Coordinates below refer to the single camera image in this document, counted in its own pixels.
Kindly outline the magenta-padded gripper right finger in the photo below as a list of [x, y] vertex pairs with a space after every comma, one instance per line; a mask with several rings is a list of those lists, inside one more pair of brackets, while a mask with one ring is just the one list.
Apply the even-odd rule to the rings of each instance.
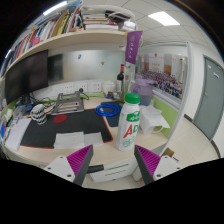
[[168, 155], [159, 156], [139, 145], [135, 146], [134, 155], [146, 185], [181, 170], [181, 166]]

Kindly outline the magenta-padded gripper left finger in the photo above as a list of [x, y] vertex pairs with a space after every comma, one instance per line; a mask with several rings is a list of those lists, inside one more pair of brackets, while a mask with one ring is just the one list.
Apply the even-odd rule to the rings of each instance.
[[93, 146], [86, 146], [69, 156], [58, 156], [44, 170], [78, 186], [83, 184], [89, 163], [93, 156]]

